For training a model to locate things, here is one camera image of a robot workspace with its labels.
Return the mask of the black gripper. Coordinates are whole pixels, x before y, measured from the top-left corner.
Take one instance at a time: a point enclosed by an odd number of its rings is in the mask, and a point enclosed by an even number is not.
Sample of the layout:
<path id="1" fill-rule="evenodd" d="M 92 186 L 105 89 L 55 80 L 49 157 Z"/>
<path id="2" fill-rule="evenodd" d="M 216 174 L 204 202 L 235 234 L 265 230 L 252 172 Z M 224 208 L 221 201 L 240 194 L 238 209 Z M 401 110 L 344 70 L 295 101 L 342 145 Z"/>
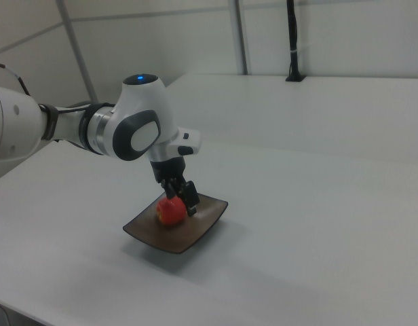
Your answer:
<path id="1" fill-rule="evenodd" d="M 155 176 L 155 180 L 161 183 L 167 199 L 177 196 L 178 183 L 182 183 L 185 178 L 185 159 L 183 157 L 171 158 L 163 162 L 150 162 Z M 199 195 L 192 181 L 186 182 L 183 187 L 183 195 L 188 216 L 196 214 L 196 206 L 199 204 Z"/>

